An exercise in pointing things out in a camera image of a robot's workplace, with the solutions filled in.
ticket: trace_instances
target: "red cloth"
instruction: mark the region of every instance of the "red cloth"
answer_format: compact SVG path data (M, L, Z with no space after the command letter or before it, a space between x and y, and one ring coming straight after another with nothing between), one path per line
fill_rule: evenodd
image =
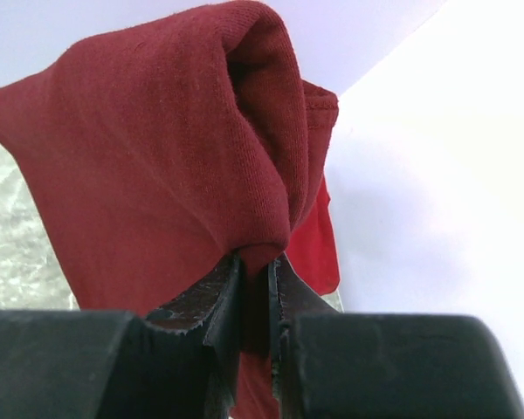
M84 39L0 88L0 142L81 308L144 315L234 250L247 296L264 297L256 273L300 225L294 265L335 288L318 191L337 112L332 93L301 80L278 15L238 1ZM252 336L263 312L245 317ZM237 419L278 417L258 352L241 357Z

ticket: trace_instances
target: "knit fabric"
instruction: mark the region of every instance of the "knit fabric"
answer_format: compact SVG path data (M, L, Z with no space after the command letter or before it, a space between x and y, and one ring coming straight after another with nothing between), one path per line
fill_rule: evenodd
M252 303L233 415L273 419L257 274L295 230L293 266L337 286L322 179L337 113L279 16L237 1L86 38L0 88L0 143L83 309L144 315L240 252Z

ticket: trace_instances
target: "folded cloth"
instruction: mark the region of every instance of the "folded cloth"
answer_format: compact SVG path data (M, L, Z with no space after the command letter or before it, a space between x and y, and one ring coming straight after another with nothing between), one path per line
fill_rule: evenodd
M144 315L230 251L245 261L246 306L263 307L257 273L305 220L308 253L293 260L326 247L325 289L337 285L328 201L309 215L337 112L300 78L279 16L238 1L79 41L0 88L0 142L81 308ZM248 341L263 314L245 314L237 419L279 417L265 339Z

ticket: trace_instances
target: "marble floor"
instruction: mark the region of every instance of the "marble floor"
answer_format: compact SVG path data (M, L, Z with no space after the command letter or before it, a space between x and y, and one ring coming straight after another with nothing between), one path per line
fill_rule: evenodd
M325 297L341 309L337 293ZM0 146L0 309L77 309L21 173Z

